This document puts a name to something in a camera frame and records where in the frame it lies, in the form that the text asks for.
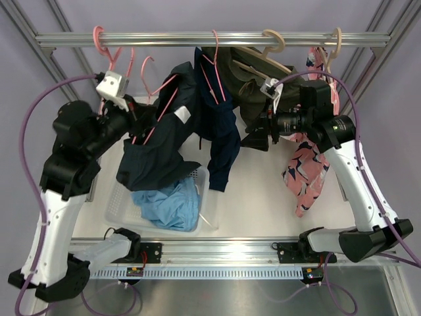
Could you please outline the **navy drawstring shorts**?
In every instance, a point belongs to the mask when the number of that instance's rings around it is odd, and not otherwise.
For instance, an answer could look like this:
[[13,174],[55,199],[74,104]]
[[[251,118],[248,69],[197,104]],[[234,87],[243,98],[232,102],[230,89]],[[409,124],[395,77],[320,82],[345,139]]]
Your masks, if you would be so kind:
[[[224,192],[228,184],[231,167],[239,154],[240,135],[236,126],[236,115],[233,112],[232,96],[222,83],[226,96],[226,101],[223,102],[214,66],[205,59],[206,57],[213,60],[214,55],[209,55],[204,49],[195,48],[193,70],[200,93],[201,111],[197,134],[200,138],[211,142],[210,161],[207,165],[210,174],[209,188]],[[216,104],[209,92],[201,66],[203,66],[209,78],[219,104]]]

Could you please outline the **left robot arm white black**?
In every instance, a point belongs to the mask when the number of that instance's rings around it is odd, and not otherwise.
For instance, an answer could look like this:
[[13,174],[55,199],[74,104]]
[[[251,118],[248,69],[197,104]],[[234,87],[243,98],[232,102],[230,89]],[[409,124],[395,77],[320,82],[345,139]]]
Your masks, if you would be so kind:
[[17,288],[27,284],[47,303],[75,298],[92,274],[114,261],[145,258],[140,235],[125,228],[85,251],[69,252],[78,213],[101,170],[99,158],[125,134],[142,132],[155,121],[156,109],[135,101],[127,111],[108,101],[105,110],[99,116],[87,102],[73,101],[53,121],[57,137],[36,186],[44,213],[27,263],[8,279]]

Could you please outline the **thin pink wire hanger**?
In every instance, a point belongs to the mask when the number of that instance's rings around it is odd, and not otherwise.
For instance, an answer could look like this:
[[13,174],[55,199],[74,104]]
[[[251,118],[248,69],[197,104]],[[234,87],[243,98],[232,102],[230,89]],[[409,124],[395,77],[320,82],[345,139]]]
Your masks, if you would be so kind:
[[[163,88],[165,88],[165,87],[167,87],[167,85],[169,85],[169,83],[171,83],[176,77],[177,77],[177,74],[174,74],[174,75],[172,75],[169,79],[167,79],[159,88],[157,88],[154,92],[152,92],[150,89],[149,89],[149,86],[147,85],[147,82],[146,82],[146,80],[145,80],[145,75],[144,75],[144,71],[145,71],[145,67],[146,67],[146,64],[149,62],[149,61],[155,61],[154,60],[154,58],[152,57],[152,56],[147,56],[146,58],[145,58],[145,60],[143,61],[143,63],[142,63],[142,66],[141,66],[141,81],[142,81],[142,83],[143,83],[143,85],[144,85],[144,88],[146,89],[146,92],[147,92],[147,96],[148,96],[148,102],[150,102],[150,100],[151,100],[151,97],[152,96],[155,96],[155,95],[157,95]],[[177,92],[178,92],[178,88],[176,88],[175,90],[174,90],[174,92],[173,92],[173,94],[171,95],[171,97],[170,97],[170,99],[168,100],[168,102],[167,102],[167,104],[165,105],[165,107],[164,107],[164,109],[161,111],[161,113],[160,113],[160,115],[159,115],[159,117],[158,117],[158,119],[157,119],[157,122],[160,122],[161,121],[161,118],[164,116],[164,114],[165,114],[165,112],[166,112],[166,110],[167,110],[167,108],[169,107],[169,105],[172,103],[172,101],[173,101],[173,99],[175,98],[175,96],[176,96],[176,94],[177,94]]]
[[[222,87],[222,82],[221,82],[220,75],[219,75],[219,72],[218,72],[218,67],[217,67],[217,56],[218,56],[218,48],[219,48],[219,39],[218,39],[218,34],[217,34],[217,31],[216,31],[215,29],[213,29],[213,30],[212,30],[212,33],[213,33],[213,35],[214,35],[214,37],[215,37],[215,41],[216,41],[216,46],[215,46],[214,57],[213,57],[213,60],[210,60],[208,57],[206,57],[205,59],[206,59],[206,60],[207,60],[210,64],[212,64],[212,65],[214,66],[214,72],[215,72],[215,75],[216,75],[216,79],[217,79],[218,87],[219,87],[219,90],[220,90],[220,93],[221,93],[221,96],[222,96],[223,102],[225,102],[225,101],[226,101],[226,96],[225,96],[225,93],[224,93],[224,89],[223,89],[223,87]],[[204,75],[205,80],[206,80],[206,82],[207,82],[207,85],[208,85],[208,87],[209,87],[209,92],[210,92],[210,94],[211,94],[211,95],[212,95],[212,97],[214,98],[214,100],[215,100],[216,104],[219,104],[219,101],[218,101],[218,99],[216,98],[216,94],[215,94],[215,92],[214,92],[214,90],[213,90],[213,88],[212,88],[212,86],[211,86],[211,83],[210,83],[210,81],[209,81],[209,78],[208,78],[208,76],[207,76],[207,74],[206,74],[206,72],[205,72],[205,70],[204,70],[203,66],[201,66],[201,70],[202,70],[202,72],[203,72],[203,75]]]

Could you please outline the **thick pink plastic hanger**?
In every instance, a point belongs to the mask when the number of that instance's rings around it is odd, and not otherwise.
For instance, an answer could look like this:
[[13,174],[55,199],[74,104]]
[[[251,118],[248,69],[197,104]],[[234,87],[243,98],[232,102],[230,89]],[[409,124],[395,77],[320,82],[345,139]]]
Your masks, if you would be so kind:
[[[116,50],[116,53],[114,55],[111,55],[111,52],[109,51],[109,49],[107,47],[101,46],[100,40],[99,40],[99,36],[103,33],[104,29],[102,26],[95,26],[93,29],[93,41],[94,41],[94,45],[96,50],[98,51],[98,53],[102,56],[106,56],[106,58],[109,60],[109,70],[114,70],[115,68],[115,64],[116,61],[118,60],[123,47],[119,47]],[[130,56],[130,62],[128,65],[128,69],[126,71],[126,77],[130,77],[131,72],[132,72],[132,67],[133,67],[133,63],[136,57],[136,51],[135,48],[132,47],[131,48],[131,56]]]

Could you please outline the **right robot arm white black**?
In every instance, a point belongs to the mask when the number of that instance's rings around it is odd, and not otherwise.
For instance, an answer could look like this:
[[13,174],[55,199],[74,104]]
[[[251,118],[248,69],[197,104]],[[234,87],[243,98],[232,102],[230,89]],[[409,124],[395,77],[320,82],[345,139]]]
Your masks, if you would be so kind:
[[291,112],[278,108],[282,89],[275,78],[264,81],[260,88],[266,96],[264,109],[246,129],[241,145],[268,151],[270,140],[277,143],[281,136],[306,134],[335,171],[355,219],[351,228],[321,227],[300,234],[300,258],[313,261],[322,252],[334,252],[357,263],[390,250],[411,234],[411,222],[399,219],[390,208],[365,163],[353,121],[335,115],[331,87],[322,80],[305,82],[299,88],[299,108]]

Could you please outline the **dark navy shorts with zipper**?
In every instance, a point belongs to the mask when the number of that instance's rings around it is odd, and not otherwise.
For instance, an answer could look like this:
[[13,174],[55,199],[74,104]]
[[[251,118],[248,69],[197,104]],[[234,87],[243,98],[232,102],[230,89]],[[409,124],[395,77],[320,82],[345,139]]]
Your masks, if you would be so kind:
[[192,64],[175,66],[153,106],[158,120],[143,138],[124,140],[116,180],[132,192],[165,188],[188,176],[200,164],[184,161],[179,149],[199,125],[199,88]]

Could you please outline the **light blue shorts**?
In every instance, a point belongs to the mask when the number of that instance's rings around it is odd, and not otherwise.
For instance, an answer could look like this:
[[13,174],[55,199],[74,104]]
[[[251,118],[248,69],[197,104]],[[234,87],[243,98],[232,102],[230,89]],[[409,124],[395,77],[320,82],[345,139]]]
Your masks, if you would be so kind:
[[141,217],[158,228],[190,232],[196,227],[201,198],[192,177],[159,190],[132,192],[131,197]]

